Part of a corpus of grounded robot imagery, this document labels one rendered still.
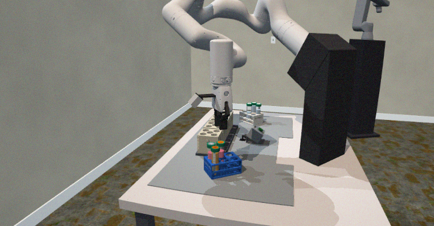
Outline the white tube rack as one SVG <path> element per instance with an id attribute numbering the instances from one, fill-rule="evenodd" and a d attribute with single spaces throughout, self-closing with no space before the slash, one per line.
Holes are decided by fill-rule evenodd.
<path id="1" fill-rule="evenodd" d="M 248 119 L 248 118 L 246 118 L 246 115 L 250 115 L 250 116 L 253 116 L 253 117 L 251 117 L 250 119 Z M 247 114 L 246 110 L 243 110 L 243 111 L 240 111 L 239 120 L 242 121 L 242 122 L 245 122 L 247 124 L 250 124 L 250 125 L 253 125 L 253 124 L 258 125 L 258 124 L 263 123 L 263 116 L 264 116 L 263 113 L 256 114 L 255 112 L 252 112 L 251 114 Z M 249 120 L 249 122 L 248 122 L 248 120 Z"/>

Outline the blue tube rack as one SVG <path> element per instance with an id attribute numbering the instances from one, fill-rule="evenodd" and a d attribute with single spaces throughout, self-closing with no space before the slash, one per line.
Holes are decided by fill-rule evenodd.
<path id="1" fill-rule="evenodd" d="M 226 156 L 227 154 L 232 154 L 232 156 Z M 221 160 L 224 160 L 224 162 Z M 212 167 L 216 165 L 219 166 L 219 170 L 212 171 Z M 204 156 L 204 171 L 211 179 L 241 174 L 242 160 L 234 152 L 225 153 L 223 158 L 219 158 L 219 163 L 217 164 L 212 164 L 211 160 L 208 159 L 208 156 Z"/>

